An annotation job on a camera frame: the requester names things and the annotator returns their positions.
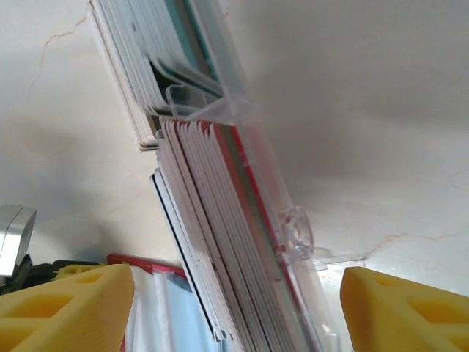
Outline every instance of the stack of cards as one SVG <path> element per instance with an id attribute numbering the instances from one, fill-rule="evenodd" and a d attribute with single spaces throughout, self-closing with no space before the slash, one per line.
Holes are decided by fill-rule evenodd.
<path id="1" fill-rule="evenodd" d="M 142 150 L 170 105 L 190 114 L 222 96 L 189 0 L 94 0 L 90 14 Z"/>
<path id="2" fill-rule="evenodd" d="M 318 351 L 237 129 L 162 129 L 155 185 L 214 336 L 233 351 Z"/>

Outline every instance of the metal object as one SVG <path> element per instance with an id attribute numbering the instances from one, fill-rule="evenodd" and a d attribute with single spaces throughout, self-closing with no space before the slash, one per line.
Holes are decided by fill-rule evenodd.
<path id="1" fill-rule="evenodd" d="M 12 276 L 26 255 L 36 212 L 21 205 L 0 207 L 0 276 Z"/>

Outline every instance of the red object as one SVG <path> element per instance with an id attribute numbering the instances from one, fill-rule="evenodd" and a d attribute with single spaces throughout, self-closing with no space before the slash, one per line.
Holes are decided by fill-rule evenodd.
<path id="1" fill-rule="evenodd" d="M 138 266 L 139 268 L 144 269 L 147 273 L 153 274 L 155 271 L 161 273 L 175 273 L 178 276 L 186 279 L 185 272 L 178 267 L 164 264 L 157 264 L 147 259 L 141 259 L 137 257 L 131 257 L 130 255 L 125 254 L 116 254 L 111 253 L 108 255 L 108 264 L 123 264 L 127 263 L 131 266 Z"/>

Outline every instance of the clear plastic case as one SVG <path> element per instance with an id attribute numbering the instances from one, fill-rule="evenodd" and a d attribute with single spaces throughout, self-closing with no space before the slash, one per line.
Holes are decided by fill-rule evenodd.
<path id="1" fill-rule="evenodd" d="M 260 124 L 265 111 L 250 99 L 247 81 L 218 3 L 215 0 L 190 0 L 190 3 L 207 50 L 213 58 L 212 64 L 224 96 L 214 101 L 213 97 L 192 87 L 173 85 L 166 90 L 171 112 L 181 120 L 206 120 L 237 126 L 276 234 L 278 258 L 286 264 L 295 289 L 299 318 L 308 341 L 318 351 L 340 351 L 339 337 L 330 319 L 312 259 L 314 235 L 307 215 L 293 204 L 276 166 L 275 156 Z M 110 34 L 101 26 L 104 23 L 103 15 L 93 7 L 93 2 L 91 6 L 97 38 L 115 77 L 115 87 L 135 121 L 135 115 L 141 114 L 141 111 L 133 102 L 132 92 L 125 88 L 123 67 L 119 65 L 112 45 L 109 45 Z"/>

